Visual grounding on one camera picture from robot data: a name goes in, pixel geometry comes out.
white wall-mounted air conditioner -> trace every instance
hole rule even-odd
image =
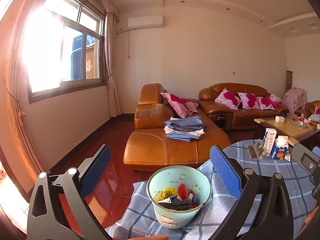
[[[128,28],[132,29],[149,29],[163,28],[162,15],[143,16],[128,19]]]

tall decorative vase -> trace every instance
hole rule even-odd
[[[292,87],[292,71],[287,71],[287,76],[285,79],[285,93]]]

window sill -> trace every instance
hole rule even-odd
[[[101,87],[101,86],[106,86],[107,83],[106,82],[102,82],[102,83],[91,83],[91,84],[85,84],[85,85],[79,85],[79,86],[74,86],[74,87],[65,87],[65,88],[58,88],[54,91],[48,91],[45,92],[43,94],[40,95],[35,95],[32,96],[31,93],[29,93],[29,104],[37,102],[37,101],[41,101],[43,99],[47,99],[47,98],[52,98],[55,96],[59,96],[59,95],[63,95],[66,93],[70,93],[70,92],[75,92],[75,91],[79,91],[79,90],[85,90],[85,89],[89,89],[89,88],[95,88],[95,87]]]

red tile floor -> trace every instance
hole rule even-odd
[[[92,157],[102,144],[111,147],[110,163],[93,194],[85,198],[103,228],[113,225],[123,216],[130,203],[133,192],[132,184],[148,180],[152,175],[152,172],[132,171],[123,163],[125,145],[133,131],[134,124],[131,116],[117,117],[110,127],[103,129],[60,170],[62,174],[70,167],[78,167],[84,159]],[[232,143],[252,139],[253,130],[230,131],[228,136]],[[60,195],[60,200],[71,228],[77,233],[81,233],[63,194]]]

light green bucket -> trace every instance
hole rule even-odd
[[[191,210],[175,211],[157,204],[155,199],[158,194],[161,194],[166,187],[178,190],[181,183],[195,192],[199,206]],[[207,203],[211,196],[211,183],[201,171],[194,168],[182,165],[169,166],[156,171],[150,177],[147,183],[147,194],[158,222],[166,228],[181,228],[187,225],[199,209]]]

